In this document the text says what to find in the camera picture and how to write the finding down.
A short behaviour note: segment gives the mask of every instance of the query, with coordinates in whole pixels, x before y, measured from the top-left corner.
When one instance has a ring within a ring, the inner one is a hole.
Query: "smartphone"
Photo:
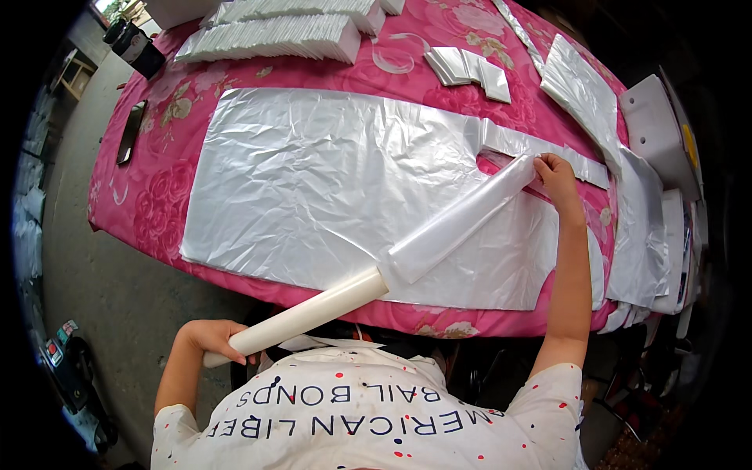
[[[136,135],[138,135],[138,128],[141,127],[141,119],[144,118],[146,103],[147,101],[143,100],[131,108],[126,128],[123,130],[123,137],[120,139],[120,148],[117,150],[117,160],[115,160],[115,163],[118,165],[122,165],[131,159],[133,144],[136,141]]]

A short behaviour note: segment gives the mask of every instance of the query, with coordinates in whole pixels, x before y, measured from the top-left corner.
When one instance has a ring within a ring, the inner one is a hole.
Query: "white t-shirt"
[[[295,353],[230,393],[199,431],[154,422],[151,468],[572,468],[581,370],[529,379],[506,412],[450,395],[435,361],[368,347]]]

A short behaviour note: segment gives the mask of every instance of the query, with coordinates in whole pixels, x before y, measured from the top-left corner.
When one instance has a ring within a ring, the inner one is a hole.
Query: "concrete floor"
[[[86,221],[89,177],[99,139],[120,96],[116,86],[131,73],[110,53],[93,75],[48,171],[43,221],[47,333],[53,336],[72,318],[91,345],[98,391],[120,429],[120,442],[108,454],[114,468],[133,460],[148,466],[154,396],[180,326],[197,318],[239,321],[255,302],[163,265],[104,232],[91,231]],[[204,372],[201,427],[229,388],[227,365]],[[601,410],[585,420],[583,448],[591,466],[618,433],[614,421]]]

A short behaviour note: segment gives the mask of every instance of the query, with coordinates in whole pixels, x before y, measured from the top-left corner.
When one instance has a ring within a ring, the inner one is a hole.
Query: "person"
[[[543,344],[506,411],[452,397],[432,358],[316,338],[331,347],[277,361],[222,400],[200,431],[202,355],[245,364],[227,341],[246,327],[195,320],[177,333],[156,394],[151,468],[571,469],[590,330],[587,229],[572,167],[546,153],[535,170],[559,213],[556,277]]]

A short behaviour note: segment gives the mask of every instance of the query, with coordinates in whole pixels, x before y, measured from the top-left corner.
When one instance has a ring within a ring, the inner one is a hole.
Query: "pink tablecloth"
[[[544,58],[557,28],[508,2]],[[180,65],[172,62],[198,21],[163,32],[154,44],[167,56],[165,69],[150,83],[134,73],[123,90],[99,148],[89,188],[89,222],[170,266],[237,292],[292,306],[312,290],[243,277],[185,262],[178,254],[193,175],[202,142],[222,92],[229,88],[289,86],[368,93],[421,103],[461,114],[488,117],[501,126],[568,145],[596,158],[577,123],[539,88],[540,77],[525,47],[490,0],[408,0],[401,16],[387,17],[378,39],[364,37],[356,64],[298,57],[254,58]],[[617,93],[625,88],[587,50],[570,39]],[[423,59],[430,46],[457,46],[506,70],[512,105],[492,102],[477,85],[444,87]],[[115,165],[120,136],[131,106],[148,106],[131,162]],[[623,119],[618,124],[626,144]],[[481,165],[486,172],[496,169]],[[578,182],[588,226],[599,240],[608,282],[614,251],[616,208],[613,185],[604,191]],[[534,311],[479,311],[372,302],[344,320],[439,338],[533,336],[545,331],[553,272]],[[593,329],[614,310],[605,302],[593,312]]]

